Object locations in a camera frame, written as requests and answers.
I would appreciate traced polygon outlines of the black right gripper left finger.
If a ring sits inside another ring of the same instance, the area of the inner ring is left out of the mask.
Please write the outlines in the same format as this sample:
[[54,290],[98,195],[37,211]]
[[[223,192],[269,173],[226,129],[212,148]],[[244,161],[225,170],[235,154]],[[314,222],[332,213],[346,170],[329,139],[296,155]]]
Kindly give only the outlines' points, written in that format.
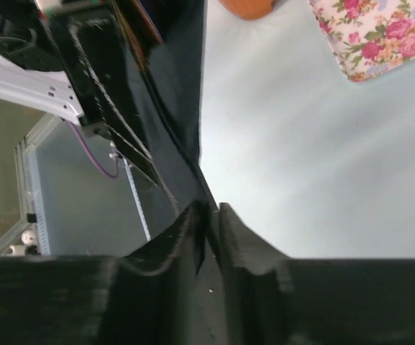
[[126,257],[0,257],[0,344],[205,344],[206,206]]

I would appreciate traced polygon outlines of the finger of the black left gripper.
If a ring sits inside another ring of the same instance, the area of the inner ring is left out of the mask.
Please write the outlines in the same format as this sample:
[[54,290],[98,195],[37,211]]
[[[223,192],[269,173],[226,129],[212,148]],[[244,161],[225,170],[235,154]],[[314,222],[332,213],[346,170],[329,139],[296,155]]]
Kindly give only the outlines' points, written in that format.
[[177,201],[155,167],[141,116],[127,85],[125,59],[114,20],[72,19],[68,33],[92,89],[104,105],[104,122],[120,154],[159,188],[176,213]]

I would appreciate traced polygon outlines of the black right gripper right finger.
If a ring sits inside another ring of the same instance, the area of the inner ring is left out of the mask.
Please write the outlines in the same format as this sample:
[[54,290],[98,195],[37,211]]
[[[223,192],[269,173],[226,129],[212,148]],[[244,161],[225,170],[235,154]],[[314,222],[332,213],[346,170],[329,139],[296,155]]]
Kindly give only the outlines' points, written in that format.
[[231,344],[415,344],[415,259],[296,259],[223,203]]

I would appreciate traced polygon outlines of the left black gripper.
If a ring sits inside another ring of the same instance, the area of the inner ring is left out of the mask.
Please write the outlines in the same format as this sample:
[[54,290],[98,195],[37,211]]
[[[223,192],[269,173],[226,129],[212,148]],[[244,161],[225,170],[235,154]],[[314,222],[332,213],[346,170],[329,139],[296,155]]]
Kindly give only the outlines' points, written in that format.
[[0,1],[0,56],[25,70],[63,70],[33,1]]

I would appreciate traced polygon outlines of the black paper napkin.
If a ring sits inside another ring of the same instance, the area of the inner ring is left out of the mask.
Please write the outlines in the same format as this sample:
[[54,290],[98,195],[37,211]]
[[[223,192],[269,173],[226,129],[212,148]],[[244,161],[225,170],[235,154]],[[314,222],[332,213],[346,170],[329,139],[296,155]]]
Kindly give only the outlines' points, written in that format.
[[201,171],[200,109],[205,1],[119,1],[128,39],[127,80],[143,122],[147,149],[170,201],[207,208],[207,239],[219,257],[217,210]]

